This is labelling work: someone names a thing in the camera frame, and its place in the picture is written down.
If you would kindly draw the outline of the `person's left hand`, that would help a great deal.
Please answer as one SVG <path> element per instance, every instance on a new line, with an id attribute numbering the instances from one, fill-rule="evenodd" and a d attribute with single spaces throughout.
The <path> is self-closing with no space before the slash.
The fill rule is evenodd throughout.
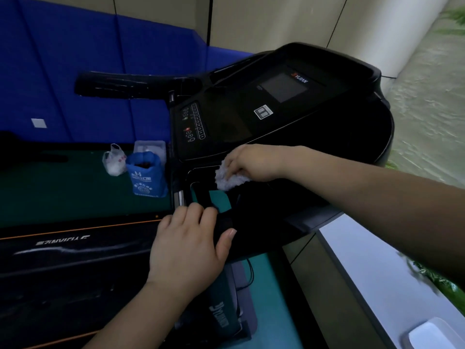
<path id="1" fill-rule="evenodd" d="M 178 276 L 211 276 L 214 281 L 224 269 L 215 265 L 217 215 L 215 208 L 203 208 L 194 202 L 164 217 L 151 249 L 148 278 L 170 272 Z"/>

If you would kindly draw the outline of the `person's right hand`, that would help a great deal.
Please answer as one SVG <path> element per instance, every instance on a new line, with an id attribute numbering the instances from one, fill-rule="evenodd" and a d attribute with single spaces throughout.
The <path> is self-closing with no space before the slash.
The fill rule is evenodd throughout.
<path id="1" fill-rule="evenodd" d="M 288 176 L 287 163 L 293 153 L 292 147 L 260 144 L 239 147 L 250 147 L 248 170 L 252 181 L 270 182 Z"/>

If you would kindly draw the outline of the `white cleaning cloth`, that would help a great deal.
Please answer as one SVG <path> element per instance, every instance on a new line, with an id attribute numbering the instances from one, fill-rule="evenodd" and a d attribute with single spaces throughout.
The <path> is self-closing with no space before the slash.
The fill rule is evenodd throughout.
<path id="1" fill-rule="evenodd" d="M 227 178 L 226 174 L 227 167 L 225 166 L 225 160 L 223 160 L 219 168 L 215 171 L 215 183 L 217 189 L 220 191 L 227 192 L 235 187 L 251 181 L 250 178 L 242 174 L 233 174 L 229 178 Z"/>

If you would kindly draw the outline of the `black treadmill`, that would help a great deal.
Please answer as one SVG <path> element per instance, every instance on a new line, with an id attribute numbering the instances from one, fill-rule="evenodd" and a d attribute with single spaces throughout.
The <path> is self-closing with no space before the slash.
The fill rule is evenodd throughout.
<path id="1" fill-rule="evenodd" d="M 242 144 L 306 146 L 384 166 L 394 120 L 381 71 L 289 43 L 200 74 L 78 75 L 74 92 L 162 99 L 168 109 L 164 198 L 135 195 L 96 163 L 102 144 L 39 143 L 0 132 L 0 349 L 78 349 L 143 287 L 161 219 L 197 202 L 218 210 L 217 242 L 238 231 L 224 270 L 176 321 L 163 349 L 225 348 L 252 339 L 249 259 L 341 215 L 296 183 L 246 182 L 224 192 L 215 171 Z M 242 261 L 250 264 L 250 278 Z"/>

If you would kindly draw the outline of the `person's right forearm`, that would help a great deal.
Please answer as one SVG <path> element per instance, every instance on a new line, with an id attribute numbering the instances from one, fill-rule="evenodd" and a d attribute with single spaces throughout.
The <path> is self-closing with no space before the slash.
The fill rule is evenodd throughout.
<path id="1" fill-rule="evenodd" d="M 304 146 L 286 148 L 282 174 L 398 251 L 465 286 L 465 189 Z"/>

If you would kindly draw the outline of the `person's left forearm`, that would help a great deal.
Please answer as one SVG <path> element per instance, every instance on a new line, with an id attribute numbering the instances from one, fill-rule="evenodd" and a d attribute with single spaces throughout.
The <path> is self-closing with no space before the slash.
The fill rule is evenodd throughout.
<path id="1" fill-rule="evenodd" d="M 192 300 L 212 282 L 211 276 L 152 274 L 82 349 L 158 349 Z"/>

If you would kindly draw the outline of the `clear plastic container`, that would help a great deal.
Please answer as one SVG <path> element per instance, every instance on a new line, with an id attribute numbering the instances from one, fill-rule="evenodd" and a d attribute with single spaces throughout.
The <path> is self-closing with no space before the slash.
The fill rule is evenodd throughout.
<path id="1" fill-rule="evenodd" d="M 137 140 L 133 153 L 137 152 L 152 152 L 159 156 L 163 165 L 166 164 L 166 142 L 163 140 Z"/>

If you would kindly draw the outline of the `blue printed shopping bag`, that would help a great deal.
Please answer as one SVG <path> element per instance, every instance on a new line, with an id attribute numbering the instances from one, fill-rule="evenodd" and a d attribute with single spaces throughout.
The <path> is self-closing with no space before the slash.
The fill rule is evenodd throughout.
<path id="1" fill-rule="evenodd" d="M 126 169 L 135 195 L 164 198 L 168 193 L 165 167 L 153 152 L 136 152 L 126 159 Z"/>

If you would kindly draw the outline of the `white plastic bag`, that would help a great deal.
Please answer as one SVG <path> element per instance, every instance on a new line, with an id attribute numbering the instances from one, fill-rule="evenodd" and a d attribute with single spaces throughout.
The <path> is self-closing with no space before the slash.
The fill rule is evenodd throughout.
<path id="1" fill-rule="evenodd" d="M 126 173 L 126 154 L 118 144 L 111 144 L 110 150 L 103 153 L 103 166 L 110 176 L 120 176 Z"/>

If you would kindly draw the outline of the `white window ledge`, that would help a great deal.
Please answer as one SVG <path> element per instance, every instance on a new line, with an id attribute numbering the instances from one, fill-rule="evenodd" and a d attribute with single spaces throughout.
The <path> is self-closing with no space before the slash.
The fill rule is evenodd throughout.
<path id="1" fill-rule="evenodd" d="M 465 317 L 406 256 L 342 215 L 320 229 L 318 239 L 354 289 L 383 339 L 402 339 L 422 323 L 443 320 L 465 341 Z"/>

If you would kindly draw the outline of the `blue padded mat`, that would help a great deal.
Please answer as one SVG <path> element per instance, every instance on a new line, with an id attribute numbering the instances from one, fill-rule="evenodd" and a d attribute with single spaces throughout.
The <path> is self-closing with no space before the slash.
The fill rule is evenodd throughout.
<path id="1" fill-rule="evenodd" d="M 40 142 L 169 142 L 163 100 L 80 97 L 74 81 L 82 71 L 187 75 L 249 56 L 210 46 L 212 16 L 213 0 L 0 0 L 0 132 Z"/>

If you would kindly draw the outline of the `green plant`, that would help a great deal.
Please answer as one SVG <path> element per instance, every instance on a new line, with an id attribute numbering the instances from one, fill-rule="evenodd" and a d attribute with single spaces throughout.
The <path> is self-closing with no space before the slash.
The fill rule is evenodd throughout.
<path id="1" fill-rule="evenodd" d="M 460 312 L 465 313 L 465 292 L 455 283 L 397 251 L 407 264 L 412 276 L 430 286 L 435 294 L 443 294 Z"/>

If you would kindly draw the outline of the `white plastic object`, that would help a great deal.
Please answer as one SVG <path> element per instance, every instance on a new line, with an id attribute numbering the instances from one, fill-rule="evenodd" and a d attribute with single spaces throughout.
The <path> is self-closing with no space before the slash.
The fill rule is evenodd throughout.
<path id="1" fill-rule="evenodd" d="M 402 349 L 465 349 L 465 340 L 438 317 L 404 333 L 400 342 Z"/>

